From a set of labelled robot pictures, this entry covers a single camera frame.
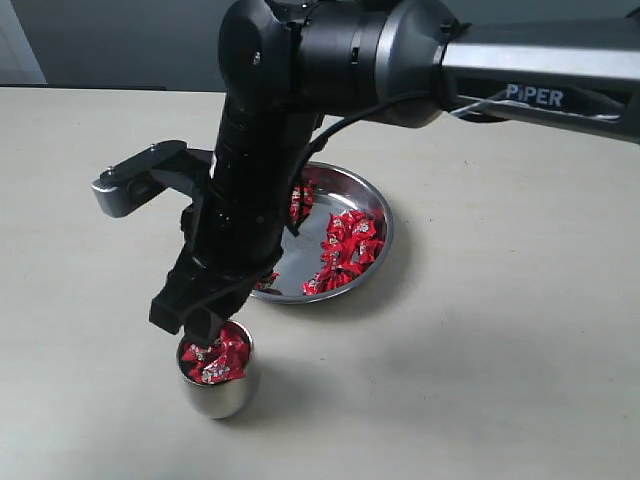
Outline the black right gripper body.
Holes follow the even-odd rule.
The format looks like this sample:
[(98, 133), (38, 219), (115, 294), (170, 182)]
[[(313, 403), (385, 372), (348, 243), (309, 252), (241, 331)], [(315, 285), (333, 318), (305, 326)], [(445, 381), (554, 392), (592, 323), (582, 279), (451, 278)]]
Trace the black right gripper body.
[(374, 60), (388, 11), (238, 1), (218, 63), (227, 93), (212, 170), (193, 186), (179, 269), (190, 282), (254, 282), (281, 254), (291, 191), (327, 115), (373, 117)]

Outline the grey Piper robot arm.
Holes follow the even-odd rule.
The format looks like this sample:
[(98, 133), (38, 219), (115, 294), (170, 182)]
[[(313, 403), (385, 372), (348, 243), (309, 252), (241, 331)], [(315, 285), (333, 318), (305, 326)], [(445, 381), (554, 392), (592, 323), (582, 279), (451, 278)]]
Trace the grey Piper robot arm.
[(333, 115), (420, 128), (443, 112), (639, 139), (639, 16), (473, 26), (439, 1), (238, 1), (219, 30), (226, 98), (185, 244), (149, 319), (210, 342), (281, 256), (290, 202)]

